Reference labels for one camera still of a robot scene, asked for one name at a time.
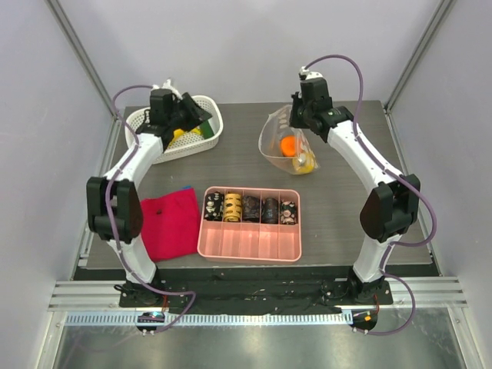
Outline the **yellow toy fruit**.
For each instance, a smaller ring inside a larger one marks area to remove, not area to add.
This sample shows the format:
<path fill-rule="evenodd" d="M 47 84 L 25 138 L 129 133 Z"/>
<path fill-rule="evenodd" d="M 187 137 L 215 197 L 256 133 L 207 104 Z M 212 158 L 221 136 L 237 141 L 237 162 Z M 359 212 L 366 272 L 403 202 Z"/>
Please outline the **yellow toy fruit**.
<path fill-rule="evenodd" d="M 306 175 L 317 168 L 315 157 L 308 152 L 301 153 L 297 157 L 292 158 L 291 162 L 296 175 Z"/>

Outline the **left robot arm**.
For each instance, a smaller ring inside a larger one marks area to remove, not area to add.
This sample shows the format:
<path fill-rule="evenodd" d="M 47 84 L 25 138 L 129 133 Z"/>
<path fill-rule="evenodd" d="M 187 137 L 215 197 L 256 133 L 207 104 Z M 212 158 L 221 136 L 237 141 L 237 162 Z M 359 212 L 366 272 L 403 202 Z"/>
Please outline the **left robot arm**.
<path fill-rule="evenodd" d="M 148 86 L 151 90 L 147 117 L 133 129 L 133 144 L 118 163 L 101 177 L 86 184 L 88 226 L 117 254 L 126 279 L 140 284 L 137 297 L 146 306 L 158 305 L 164 288 L 154 282 L 158 269 L 145 249 L 141 229 L 143 211 L 138 187 L 155 160 L 163 155 L 178 129 L 189 132 L 212 118 L 189 93 L 173 87 Z"/>

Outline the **yellow toy banana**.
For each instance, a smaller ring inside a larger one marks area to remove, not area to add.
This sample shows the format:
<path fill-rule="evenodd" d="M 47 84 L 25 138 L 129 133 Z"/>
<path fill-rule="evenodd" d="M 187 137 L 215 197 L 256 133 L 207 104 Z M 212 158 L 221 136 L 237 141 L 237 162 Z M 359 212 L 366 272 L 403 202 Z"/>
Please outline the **yellow toy banana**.
<path fill-rule="evenodd" d="M 196 142 L 203 140 L 201 134 L 186 132 L 181 133 L 174 130 L 174 137 L 169 145 L 169 148 L 178 148 L 185 145 L 193 145 Z"/>

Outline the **clear polka dot zip bag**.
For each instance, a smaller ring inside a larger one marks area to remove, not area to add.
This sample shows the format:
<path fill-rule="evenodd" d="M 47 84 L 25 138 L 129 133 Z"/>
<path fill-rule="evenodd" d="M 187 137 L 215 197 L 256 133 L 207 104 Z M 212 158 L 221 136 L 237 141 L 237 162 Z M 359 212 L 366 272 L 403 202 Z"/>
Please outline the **clear polka dot zip bag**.
<path fill-rule="evenodd" d="M 268 116 L 258 139 L 259 152 L 275 167 L 290 175 L 307 175 L 319 165 L 308 139 L 300 128 L 290 126 L 291 106 Z"/>

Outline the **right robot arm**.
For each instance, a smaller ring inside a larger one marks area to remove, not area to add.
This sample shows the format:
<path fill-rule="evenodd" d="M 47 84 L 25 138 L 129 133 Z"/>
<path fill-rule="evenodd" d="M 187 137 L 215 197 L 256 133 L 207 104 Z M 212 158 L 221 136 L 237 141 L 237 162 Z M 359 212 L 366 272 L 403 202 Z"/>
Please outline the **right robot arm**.
<path fill-rule="evenodd" d="M 361 251 L 347 276 L 346 298 L 363 304 L 384 283 L 382 270 L 392 248 L 417 220 L 421 186 L 416 175 L 404 176 L 365 138 L 344 106 L 335 107 L 327 81 L 317 72 L 300 77 L 293 94 L 290 125 L 309 129 L 350 165 L 368 193 L 359 216 L 365 233 Z"/>

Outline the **orange toy fruit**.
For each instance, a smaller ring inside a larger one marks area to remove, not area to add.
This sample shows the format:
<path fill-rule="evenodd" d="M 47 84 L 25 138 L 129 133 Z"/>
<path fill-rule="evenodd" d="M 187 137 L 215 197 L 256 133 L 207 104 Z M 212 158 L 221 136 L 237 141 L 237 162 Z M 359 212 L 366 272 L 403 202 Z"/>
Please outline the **orange toy fruit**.
<path fill-rule="evenodd" d="M 293 158 L 297 155 L 297 139 L 294 135 L 288 135 L 280 140 L 280 149 L 284 157 Z"/>

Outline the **green toy cucumber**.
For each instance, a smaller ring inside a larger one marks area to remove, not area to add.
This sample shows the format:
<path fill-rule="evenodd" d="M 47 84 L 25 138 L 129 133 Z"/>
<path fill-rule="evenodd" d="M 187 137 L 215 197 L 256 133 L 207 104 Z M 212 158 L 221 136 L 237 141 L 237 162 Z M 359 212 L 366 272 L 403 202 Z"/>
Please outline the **green toy cucumber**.
<path fill-rule="evenodd" d="M 199 130 L 203 139 L 209 139 L 214 137 L 214 130 L 211 127 L 210 121 L 204 121 L 199 125 Z"/>

